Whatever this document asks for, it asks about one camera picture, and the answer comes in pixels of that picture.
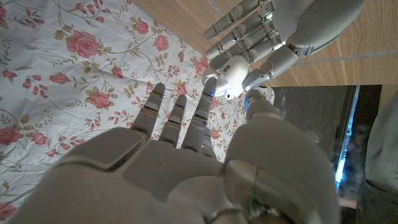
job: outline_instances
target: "gray cloth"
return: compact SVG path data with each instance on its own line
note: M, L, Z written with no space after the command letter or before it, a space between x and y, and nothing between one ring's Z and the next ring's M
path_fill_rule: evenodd
M374 120L357 223L398 223L398 91Z

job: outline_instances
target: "robot finger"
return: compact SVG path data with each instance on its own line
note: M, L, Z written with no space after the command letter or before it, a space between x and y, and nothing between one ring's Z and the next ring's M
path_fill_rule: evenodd
M162 83L156 84L154 90L150 93L148 100L141 108L137 118L131 126L131 129L146 134L148 139L154 130L160 104L163 100L164 91L165 87Z
M182 149L190 149L199 152L201 149L203 136L207 129L207 119L209 117L211 103L213 102L216 91L216 78L209 78L202 91L199 104L192 117L185 138L182 142Z
M255 69L246 77L242 83L242 88L246 91L253 89L271 78L276 78L278 75L293 66L299 56L286 45L273 52L263 63L260 69Z
M171 143L173 147L177 146L178 135L181 130L182 118L184 116L185 105L187 104L187 97L180 95L174 104L173 110L169 119L164 124L162 134L160 134L159 141Z
M244 18L250 12L255 10L257 7L260 6L260 1L255 0L243 0L237 6L233 7L229 13L223 16L218 22L212 25L209 29L205 31L203 34L203 38L205 40L210 40L213 37L217 36L220 32L223 32L234 22L239 19Z
M205 130L205 135L203 136L203 142L201 144L200 154L216 159L216 154L214 153L213 146L211 145L211 134L210 130Z
M257 32L257 30L254 31L228 49L228 51L213 58L209 63L209 67L215 70L220 69L229 59L231 59L231 57L234 57L235 55L242 55L250 65L269 54L273 49L274 46L271 40L267 38L267 34L261 28L259 32Z
M217 56L220 52L232 47L232 45L234 45L237 41L241 40L243 37L247 36L255 29L260 27L261 24L262 21L258 13L253 13L239 26L235 27L229 34L223 37L219 42L210 47L206 51L206 57L213 58Z

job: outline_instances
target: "floral bedsheet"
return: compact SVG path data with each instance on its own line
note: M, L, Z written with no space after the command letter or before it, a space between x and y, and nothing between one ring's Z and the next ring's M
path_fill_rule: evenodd
M208 68L206 57L131 0L1 0L0 42L0 222L72 147L130 127L158 82L167 90L152 137L186 95L183 139ZM266 95L273 102L272 89ZM211 106L220 161L244 123L241 98Z

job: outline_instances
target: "robotic hand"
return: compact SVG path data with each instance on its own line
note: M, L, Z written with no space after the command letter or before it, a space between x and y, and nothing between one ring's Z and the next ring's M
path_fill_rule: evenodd
M215 96L227 99L253 89L331 44L355 20L364 0L242 0L203 34L210 40L251 14L206 53L202 82L216 77ZM260 69L248 65L269 53Z
M157 84L131 129L71 150L10 223L339 223L328 159L258 91L246 95L248 122L225 163L215 159L206 128L215 90L210 78L176 149L186 98L178 97L159 140L151 140L165 91Z

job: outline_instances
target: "wooden floor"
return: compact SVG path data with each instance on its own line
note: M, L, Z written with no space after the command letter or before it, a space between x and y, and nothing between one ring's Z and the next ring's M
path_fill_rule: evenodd
M316 133L319 146L330 158L347 86L274 88L274 107L299 130Z
M203 32L219 14L241 0L133 0L141 9L165 25L202 54L220 37L203 40ZM327 48L301 59L268 86L330 86L398 84L398 1L366 0L359 17ZM251 69L258 68L257 62Z

